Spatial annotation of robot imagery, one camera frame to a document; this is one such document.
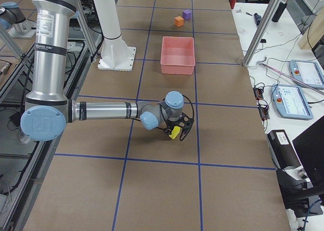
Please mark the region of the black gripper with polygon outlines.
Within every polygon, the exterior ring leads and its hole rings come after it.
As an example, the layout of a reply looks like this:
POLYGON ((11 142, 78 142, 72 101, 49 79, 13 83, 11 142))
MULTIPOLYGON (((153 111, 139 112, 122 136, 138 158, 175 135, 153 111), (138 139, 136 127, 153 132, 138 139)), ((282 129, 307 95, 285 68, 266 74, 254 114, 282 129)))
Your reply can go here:
POLYGON ((184 121, 183 117, 180 117, 178 119, 170 118, 170 119, 167 120, 167 125, 168 125, 168 128, 164 128, 163 131, 164 131, 165 134, 171 134, 172 130, 175 127, 179 127, 180 129, 184 129, 185 128, 185 121, 184 121))

